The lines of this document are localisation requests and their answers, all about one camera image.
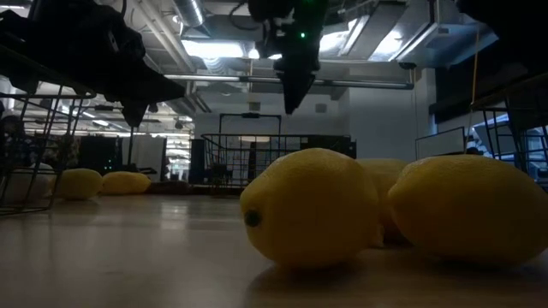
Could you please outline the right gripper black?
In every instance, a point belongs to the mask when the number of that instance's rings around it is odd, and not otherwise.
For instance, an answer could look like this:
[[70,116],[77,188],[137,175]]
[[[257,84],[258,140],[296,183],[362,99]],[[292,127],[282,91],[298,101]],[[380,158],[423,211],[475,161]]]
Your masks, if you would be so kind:
[[[255,43],[261,58],[279,55],[278,71],[319,70],[319,47],[329,0],[248,0],[253,21],[262,25],[262,39]],[[280,73],[286,115],[292,115],[312,87],[311,72]]]

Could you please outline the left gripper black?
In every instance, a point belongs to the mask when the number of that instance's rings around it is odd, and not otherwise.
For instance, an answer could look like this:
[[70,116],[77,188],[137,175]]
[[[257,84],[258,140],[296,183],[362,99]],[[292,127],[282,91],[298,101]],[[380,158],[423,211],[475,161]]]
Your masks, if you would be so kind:
[[12,49],[81,84],[107,84],[130,127],[147,104],[183,98],[185,87],[149,68],[141,35],[115,9],[95,0],[34,0],[29,16],[12,14]]

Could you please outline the white partition panel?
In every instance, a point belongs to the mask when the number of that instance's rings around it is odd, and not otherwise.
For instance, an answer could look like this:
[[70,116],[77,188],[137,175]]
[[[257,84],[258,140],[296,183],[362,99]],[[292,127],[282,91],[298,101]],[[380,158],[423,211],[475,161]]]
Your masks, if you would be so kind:
[[167,139],[151,135],[134,135],[121,138],[122,163],[132,163],[145,173],[155,171],[147,176],[153,182],[159,182],[164,176],[165,152]]

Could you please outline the bright ceiling light panel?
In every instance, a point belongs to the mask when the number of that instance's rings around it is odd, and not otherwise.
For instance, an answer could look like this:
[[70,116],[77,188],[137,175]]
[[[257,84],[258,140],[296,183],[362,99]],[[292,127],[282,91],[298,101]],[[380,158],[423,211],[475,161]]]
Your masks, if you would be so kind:
[[253,60],[259,59],[270,59],[278,60],[283,57],[281,53],[277,53],[277,50],[268,49],[268,48],[252,48],[248,53],[247,57]]
[[244,50],[237,43],[183,40],[182,45],[190,56],[198,56],[201,58],[241,58],[245,56]]

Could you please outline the black server cabinet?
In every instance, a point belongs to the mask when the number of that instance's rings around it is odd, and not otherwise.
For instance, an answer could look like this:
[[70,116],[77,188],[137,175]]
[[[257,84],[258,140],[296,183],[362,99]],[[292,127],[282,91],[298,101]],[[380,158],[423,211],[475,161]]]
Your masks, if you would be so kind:
[[122,166],[119,139],[103,136],[84,136],[80,139],[78,167],[92,169],[105,175]]

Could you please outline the long grey ceiling pipe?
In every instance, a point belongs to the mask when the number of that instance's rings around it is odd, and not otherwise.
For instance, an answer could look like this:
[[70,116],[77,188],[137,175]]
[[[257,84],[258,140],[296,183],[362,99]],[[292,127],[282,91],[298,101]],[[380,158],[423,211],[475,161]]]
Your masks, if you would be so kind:
[[[225,82],[225,83],[266,83],[266,84],[282,83],[282,81],[278,77],[246,76],[246,75],[165,74],[164,77],[170,80],[184,80],[184,81],[209,81],[209,82]],[[376,80],[316,79],[312,83],[312,85],[313,86],[330,86],[330,87],[388,89],[388,90],[414,89],[413,83],[387,82],[387,81],[376,81]]]

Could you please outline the person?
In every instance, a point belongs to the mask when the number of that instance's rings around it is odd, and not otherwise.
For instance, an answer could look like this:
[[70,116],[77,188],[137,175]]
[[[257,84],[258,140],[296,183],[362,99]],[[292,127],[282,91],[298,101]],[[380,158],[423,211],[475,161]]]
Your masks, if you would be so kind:
[[19,160],[24,134],[24,123],[19,116],[7,115],[0,120],[0,173]]

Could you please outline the framed whiteboard panel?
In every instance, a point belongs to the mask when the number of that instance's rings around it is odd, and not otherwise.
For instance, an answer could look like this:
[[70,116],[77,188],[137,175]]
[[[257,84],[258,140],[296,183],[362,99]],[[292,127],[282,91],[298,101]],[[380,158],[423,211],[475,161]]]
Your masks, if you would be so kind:
[[415,140],[416,159],[463,153],[465,151],[465,129],[457,127],[441,133]]

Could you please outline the black rectangular frame stand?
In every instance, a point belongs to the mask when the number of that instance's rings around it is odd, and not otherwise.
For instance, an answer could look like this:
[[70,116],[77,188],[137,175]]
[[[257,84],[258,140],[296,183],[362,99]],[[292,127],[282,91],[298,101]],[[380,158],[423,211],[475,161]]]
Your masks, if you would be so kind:
[[218,120],[220,134],[280,135],[282,117],[260,113],[221,113]]

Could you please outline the round silver air duct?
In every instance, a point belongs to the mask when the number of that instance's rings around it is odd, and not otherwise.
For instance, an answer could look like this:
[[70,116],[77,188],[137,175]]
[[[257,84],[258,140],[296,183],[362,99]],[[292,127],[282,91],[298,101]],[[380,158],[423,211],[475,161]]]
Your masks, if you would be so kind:
[[172,0],[174,9],[185,27],[199,27],[205,22],[201,0]]

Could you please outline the large rectangular metal duct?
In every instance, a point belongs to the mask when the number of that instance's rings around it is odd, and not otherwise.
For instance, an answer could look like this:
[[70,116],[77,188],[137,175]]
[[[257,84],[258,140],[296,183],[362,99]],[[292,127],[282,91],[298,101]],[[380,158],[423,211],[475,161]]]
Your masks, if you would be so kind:
[[485,24],[457,8],[459,0],[342,0],[347,22],[334,59],[345,63],[411,62],[448,68],[497,41]]

